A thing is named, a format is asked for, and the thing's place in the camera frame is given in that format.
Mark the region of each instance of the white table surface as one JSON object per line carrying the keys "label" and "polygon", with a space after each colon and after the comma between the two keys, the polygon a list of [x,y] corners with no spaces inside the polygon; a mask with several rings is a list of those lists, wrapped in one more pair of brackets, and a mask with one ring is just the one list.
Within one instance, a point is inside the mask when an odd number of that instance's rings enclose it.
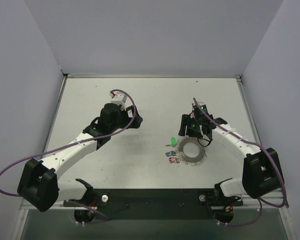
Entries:
{"label": "white table surface", "polygon": [[143,122],[127,129],[70,168],[60,181],[81,178],[94,188],[213,188],[242,176],[242,160],[216,142],[200,165],[169,163],[165,145],[178,139],[182,114],[193,97],[210,114],[222,117],[248,140],[254,140],[235,78],[68,78],[48,149],[71,142],[110,102],[109,91],[122,89],[134,99]]}

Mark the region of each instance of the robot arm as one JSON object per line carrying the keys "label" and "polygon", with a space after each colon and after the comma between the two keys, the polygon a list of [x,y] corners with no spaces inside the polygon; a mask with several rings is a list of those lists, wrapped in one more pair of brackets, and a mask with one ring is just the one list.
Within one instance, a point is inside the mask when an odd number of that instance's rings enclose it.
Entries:
{"label": "robot arm", "polygon": [[[237,159],[243,161],[242,178],[227,179],[216,184],[214,186],[216,197],[227,199],[238,195],[249,195],[256,199],[280,188],[278,176],[265,153],[255,145],[244,143],[242,141],[244,138],[225,120],[220,117],[214,119],[208,113],[207,106],[203,102],[200,102],[199,106],[201,109],[193,104],[192,112],[188,115],[182,115],[179,136],[187,135],[200,139],[206,135],[210,141],[218,142]],[[213,124],[202,111],[227,131]],[[268,148],[267,152],[274,160],[282,176],[277,152],[272,148]]]}
{"label": "robot arm", "polygon": [[[122,129],[132,120],[128,112],[134,114],[133,106],[126,108],[127,96],[117,93],[82,133],[80,133],[66,149],[37,161],[30,159],[24,166],[17,188],[20,196],[33,204],[41,212],[48,210],[55,202],[63,200],[80,200],[92,198],[93,187],[82,179],[58,182],[59,178],[84,156],[98,150],[111,137],[85,141],[91,138],[105,136]],[[135,117],[129,128],[138,129],[143,121],[135,108]]]}

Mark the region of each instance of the white wall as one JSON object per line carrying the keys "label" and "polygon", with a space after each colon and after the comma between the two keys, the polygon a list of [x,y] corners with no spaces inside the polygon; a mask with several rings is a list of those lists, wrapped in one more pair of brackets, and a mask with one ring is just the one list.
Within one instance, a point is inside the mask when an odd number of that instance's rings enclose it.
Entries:
{"label": "white wall", "polygon": [[[0,0],[0,171],[41,151],[63,76],[23,0]],[[23,165],[2,176],[17,192]],[[9,239],[21,198],[0,194],[0,240]]]}
{"label": "white wall", "polygon": [[242,81],[262,143],[279,153],[300,239],[300,0],[284,0]]}
{"label": "white wall", "polygon": [[25,0],[65,73],[242,74],[283,0]]}

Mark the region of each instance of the metal frame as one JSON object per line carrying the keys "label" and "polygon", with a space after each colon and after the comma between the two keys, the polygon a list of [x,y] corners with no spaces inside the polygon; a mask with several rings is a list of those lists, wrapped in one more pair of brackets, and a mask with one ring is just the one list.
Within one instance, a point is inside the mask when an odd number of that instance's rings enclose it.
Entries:
{"label": "metal frame", "polygon": [[[250,108],[249,108],[249,105],[248,105],[248,101],[247,101],[247,97],[246,97],[245,90],[244,90],[244,87],[243,87],[243,83],[242,83],[242,80],[241,80],[241,76],[239,76],[236,79],[236,81],[237,81],[237,84],[238,84],[239,91],[241,93],[244,108],[245,108],[245,111],[246,111],[251,129],[252,129],[254,140],[257,143],[261,144],[259,134],[258,134],[258,130],[257,130],[253,115],[252,115],[252,113],[250,111]],[[281,203],[282,198],[283,198],[281,190],[278,190],[276,192],[280,192],[281,197],[280,197],[280,200],[279,200],[280,202],[278,202],[278,203]],[[286,233],[286,236],[287,236],[288,240],[296,240],[297,238],[296,238],[296,234],[295,234],[294,229],[293,229],[292,219],[290,217],[288,208],[286,206],[279,208],[279,213],[280,213],[282,224],[283,224],[283,227],[284,227],[284,230],[285,230],[285,233]]]}
{"label": "metal frame", "polygon": [[[52,124],[51,124],[50,129],[49,129],[48,137],[46,139],[46,144],[45,144],[44,150],[47,150],[49,142],[50,142],[50,138],[51,138],[51,135],[52,135],[52,129],[53,129],[55,121],[56,121],[56,117],[57,117],[57,114],[58,114],[60,102],[62,100],[64,89],[65,89],[65,86],[66,86],[67,78],[189,78],[189,77],[185,77],[185,76],[182,76],[182,77],[180,77],[180,76],[148,76],[148,75],[135,75],[135,76],[117,76],[117,75],[107,75],[107,76],[105,76],[104,75],[103,76],[103,75],[97,75],[97,74],[68,74],[68,75],[65,75],[65,77],[63,79],[62,87],[60,89],[57,106],[56,106],[55,113],[54,113],[54,116],[53,116]],[[250,123],[250,127],[252,129],[254,140],[257,143],[261,143],[256,125],[255,125],[255,122],[254,122],[254,119],[253,119],[253,116],[252,116],[252,113],[250,111],[250,108],[249,108],[249,105],[248,105],[248,102],[247,102],[247,98],[246,98],[245,91],[244,91],[244,88],[243,88],[243,84],[242,84],[242,81],[241,81],[241,75],[238,74],[238,75],[235,75],[235,76],[218,76],[218,77],[217,76],[205,76],[205,77],[190,77],[190,78],[229,78],[229,79],[230,78],[232,78],[232,79],[236,78],[238,88],[239,88],[239,91],[240,91],[240,94],[241,94],[241,97],[242,97],[242,101],[243,101],[243,104],[244,104],[244,107],[245,107],[245,111],[247,113],[247,117],[248,117],[248,120],[249,120],[249,123]],[[270,201],[272,203],[275,203],[275,204],[279,204],[282,201],[282,194],[281,194],[280,190],[274,191],[271,194],[267,194],[265,197],[268,201]],[[250,208],[254,208],[254,209],[258,208],[259,203],[256,199],[252,199],[249,196],[242,196],[242,198],[243,198],[243,202],[245,203],[242,208],[249,208],[249,209]],[[263,205],[263,207],[264,208],[271,208],[268,205]],[[17,221],[15,223],[15,226],[14,226],[14,229],[13,229],[13,232],[12,232],[12,236],[11,236],[12,240],[18,240],[18,239],[21,238],[29,209],[35,209],[35,207],[33,207],[30,203],[28,203],[27,201],[25,201],[23,199],[22,203],[21,203],[21,206],[20,206],[20,211],[19,211],[19,214],[18,214],[18,217],[17,217]],[[56,202],[50,209],[69,210],[70,207],[63,207],[62,202]],[[85,208],[73,207],[73,209],[82,210],[82,209],[85,209]],[[283,208],[279,209],[279,212],[280,212],[281,220],[282,220],[287,238],[289,240],[295,240],[296,236],[295,236],[295,233],[294,233],[294,230],[293,230],[292,221],[291,221],[291,217],[289,215],[288,209],[286,207],[283,207]]]}
{"label": "metal frame", "polygon": [[233,76],[216,76],[216,75],[206,75],[206,76],[175,76],[175,75],[104,75],[97,73],[69,73],[67,75],[69,79],[82,79],[82,78],[142,78],[142,79],[236,79],[240,78],[241,75],[236,74]]}
{"label": "metal frame", "polygon": [[[46,138],[45,145],[44,145],[44,148],[43,148],[44,152],[46,152],[47,149],[48,149],[48,145],[49,145],[51,135],[52,135],[52,130],[53,130],[54,125],[55,125],[55,121],[56,121],[56,118],[57,118],[57,114],[58,114],[58,110],[59,110],[59,107],[60,107],[61,99],[62,99],[62,96],[64,94],[66,83],[67,83],[67,76],[64,76],[63,81],[62,81],[62,85],[61,85],[61,89],[60,89],[60,92],[59,92],[59,96],[58,96],[58,102],[56,104],[56,108],[55,108],[55,111],[54,111],[54,114],[53,114],[52,123],[50,125],[49,133],[48,133],[48,136]],[[24,207],[24,204],[26,202],[28,202],[28,201],[26,201],[23,198],[22,202],[21,202],[21,205],[20,205],[20,208],[19,208],[19,213],[18,213],[16,222],[14,224],[14,228],[13,228],[12,235],[11,235],[11,238],[10,238],[11,240],[19,240],[22,236],[22,232],[23,232],[24,227],[25,227],[26,219],[27,219],[27,216],[28,216],[28,209],[29,209],[29,208]]]}

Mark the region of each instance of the purple cable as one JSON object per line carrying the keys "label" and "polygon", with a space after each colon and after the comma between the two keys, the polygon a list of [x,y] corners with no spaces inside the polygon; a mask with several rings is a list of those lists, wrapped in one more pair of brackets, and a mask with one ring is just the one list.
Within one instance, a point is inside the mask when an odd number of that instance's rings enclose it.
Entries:
{"label": "purple cable", "polygon": [[[256,223],[256,222],[260,219],[261,214],[262,214],[262,203],[261,203],[261,201],[260,201],[259,199],[257,199],[257,200],[258,200],[258,202],[259,202],[259,204],[260,204],[260,209],[259,209],[259,214],[258,214],[258,216],[257,216],[254,220],[249,221],[249,222],[246,222],[246,223],[239,223],[239,224],[231,224],[231,223],[226,224],[225,222],[219,221],[220,224],[222,224],[222,225],[224,225],[224,226],[227,226],[227,227],[244,227],[244,226],[248,226],[248,225],[251,225],[251,224]],[[215,212],[215,213],[213,214],[213,218],[214,218],[214,219],[216,219],[216,213],[217,213],[217,212]]]}
{"label": "purple cable", "polygon": [[[133,106],[133,116],[130,120],[130,122],[124,127],[122,128],[121,130],[117,131],[117,132],[114,132],[114,133],[111,133],[111,134],[108,134],[108,135],[103,135],[103,136],[96,136],[96,137],[92,137],[92,138],[88,138],[88,139],[85,139],[85,140],[81,140],[79,142],[73,142],[73,143],[70,143],[68,145],[65,145],[65,146],[61,146],[61,147],[58,147],[56,149],[53,149],[53,150],[50,150],[50,151],[45,151],[45,152],[42,152],[42,153],[38,153],[38,154],[34,154],[34,155],[31,155],[31,156],[27,156],[27,157],[24,157],[18,161],[15,161],[13,163],[11,163],[10,165],[6,166],[1,172],[0,172],[0,176],[5,172],[7,171],[8,169],[12,168],[13,166],[19,164],[19,163],[22,163],[26,160],[29,160],[29,159],[34,159],[34,158],[37,158],[37,157],[41,157],[43,155],[47,155],[47,154],[52,154],[54,152],[57,152],[57,151],[60,151],[60,150],[63,150],[63,149],[67,149],[67,148],[70,148],[72,146],[75,146],[77,144],[82,144],[82,143],[85,143],[85,142],[89,142],[89,141],[92,141],[92,140],[99,140],[99,139],[104,139],[104,138],[108,138],[108,137],[112,137],[114,135],[117,135],[119,133],[122,133],[124,130],[126,130],[131,124],[132,122],[134,121],[135,117],[136,117],[136,114],[137,114],[137,109],[136,109],[136,105],[135,105],[135,102],[134,100],[132,99],[132,97],[125,91],[123,90],[120,90],[120,89],[114,89],[114,90],[111,90],[110,93],[113,93],[113,92],[121,92],[123,94],[125,94],[129,99],[130,101],[132,102],[132,106]],[[11,196],[11,197],[21,197],[19,194],[16,194],[16,193],[10,193],[10,192],[6,192],[4,190],[2,190],[0,188],[0,193],[4,194],[4,195],[8,195],[8,196]]]}
{"label": "purple cable", "polygon": [[103,214],[102,212],[100,212],[100,211],[97,211],[97,210],[93,209],[93,208],[90,207],[90,206],[86,206],[86,205],[83,205],[83,204],[81,204],[81,203],[78,203],[78,202],[76,202],[76,201],[71,201],[71,200],[69,200],[68,203],[72,203],[72,204],[75,204],[75,205],[77,205],[77,206],[79,206],[79,207],[83,207],[83,208],[85,208],[85,209],[88,209],[88,210],[90,210],[90,211],[93,211],[94,213],[96,213],[96,214],[98,214],[98,215],[100,215],[100,216],[106,218],[106,220],[94,221],[94,222],[90,222],[90,224],[98,224],[98,223],[104,223],[104,222],[109,221],[109,218],[108,218],[106,215],[104,215],[104,214]]}
{"label": "purple cable", "polygon": [[[205,113],[205,111],[203,111],[200,107],[200,105],[198,104],[196,98],[193,98],[193,101],[196,105],[196,107],[203,113],[203,115],[210,120],[210,122],[212,122],[214,125],[216,125],[218,128],[222,129],[223,131],[225,132],[228,132],[227,129],[225,129],[224,127],[220,126],[216,121],[214,121],[211,117],[209,117],[208,114]],[[273,204],[271,202],[268,202],[266,200],[263,200],[261,197],[258,197],[258,200],[264,202],[265,204],[268,204],[272,207],[275,207],[275,208],[282,208],[284,207],[286,204],[287,204],[287,191],[286,191],[286,187],[285,187],[285,183],[284,183],[284,180],[282,179],[281,177],[281,174],[280,174],[280,171],[275,163],[275,161],[273,160],[273,158],[270,156],[270,154],[267,152],[267,150],[260,144],[256,143],[256,142],[252,142],[252,141],[248,141],[248,140],[245,140],[245,139],[241,139],[240,136],[236,135],[235,133],[233,133],[232,131],[229,132],[229,134],[231,134],[232,136],[236,137],[237,139],[241,140],[242,142],[246,143],[246,144],[250,144],[250,145],[254,145],[254,146],[257,146],[258,148],[261,149],[262,152],[264,152],[264,154],[266,155],[266,157],[269,159],[272,167],[274,168],[274,171],[279,179],[279,182],[280,182],[280,185],[281,185],[281,189],[282,189],[282,195],[283,195],[283,201],[281,204],[279,205],[276,205],[276,204]]]}

